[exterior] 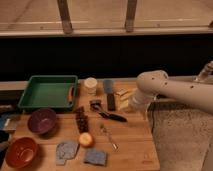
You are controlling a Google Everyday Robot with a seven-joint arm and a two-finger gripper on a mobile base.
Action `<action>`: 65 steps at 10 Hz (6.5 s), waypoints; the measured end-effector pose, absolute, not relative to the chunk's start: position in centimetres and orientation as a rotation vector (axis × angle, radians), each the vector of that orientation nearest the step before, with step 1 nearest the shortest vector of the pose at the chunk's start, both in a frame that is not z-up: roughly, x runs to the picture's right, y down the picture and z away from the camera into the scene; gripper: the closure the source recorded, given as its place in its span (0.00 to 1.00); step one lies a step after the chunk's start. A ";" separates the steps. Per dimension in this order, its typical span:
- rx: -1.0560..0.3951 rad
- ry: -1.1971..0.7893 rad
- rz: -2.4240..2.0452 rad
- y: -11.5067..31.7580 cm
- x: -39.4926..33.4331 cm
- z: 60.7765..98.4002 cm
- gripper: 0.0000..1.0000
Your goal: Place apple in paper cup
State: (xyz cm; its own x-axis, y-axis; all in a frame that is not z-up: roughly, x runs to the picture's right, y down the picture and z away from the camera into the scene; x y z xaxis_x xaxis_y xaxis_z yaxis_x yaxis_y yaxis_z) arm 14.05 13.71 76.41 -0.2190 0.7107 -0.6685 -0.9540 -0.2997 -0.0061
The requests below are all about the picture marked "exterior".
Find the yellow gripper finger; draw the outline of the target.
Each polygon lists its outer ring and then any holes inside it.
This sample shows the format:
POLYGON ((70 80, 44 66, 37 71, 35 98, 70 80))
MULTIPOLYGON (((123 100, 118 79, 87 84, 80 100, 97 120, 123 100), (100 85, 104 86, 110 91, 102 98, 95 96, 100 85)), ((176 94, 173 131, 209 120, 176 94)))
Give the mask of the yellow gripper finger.
POLYGON ((126 95, 127 93, 129 93, 129 90, 127 89, 120 89, 115 92, 115 94, 118 95, 119 97, 122 97, 126 95))
POLYGON ((118 104, 119 111, 127 111, 129 109, 129 100, 120 101, 118 104))

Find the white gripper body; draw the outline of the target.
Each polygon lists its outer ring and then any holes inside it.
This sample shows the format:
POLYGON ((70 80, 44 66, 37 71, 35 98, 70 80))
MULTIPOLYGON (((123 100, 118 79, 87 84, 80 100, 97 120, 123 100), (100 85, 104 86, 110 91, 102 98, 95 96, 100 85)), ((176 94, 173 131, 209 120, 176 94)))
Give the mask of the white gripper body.
POLYGON ((145 112, 156 99, 156 95, 136 89, 129 98, 129 107, 135 111, 145 112))

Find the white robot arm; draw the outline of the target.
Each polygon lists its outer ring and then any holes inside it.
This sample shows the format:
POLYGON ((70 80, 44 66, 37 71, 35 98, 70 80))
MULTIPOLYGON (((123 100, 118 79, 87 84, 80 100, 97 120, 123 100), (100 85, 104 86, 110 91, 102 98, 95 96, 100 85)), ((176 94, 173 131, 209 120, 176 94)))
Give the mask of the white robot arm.
POLYGON ((163 70, 143 72, 136 79, 137 89, 124 100, 119 110, 142 111, 164 95, 209 114, 213 114, 213 85, 175 81, 163 70))

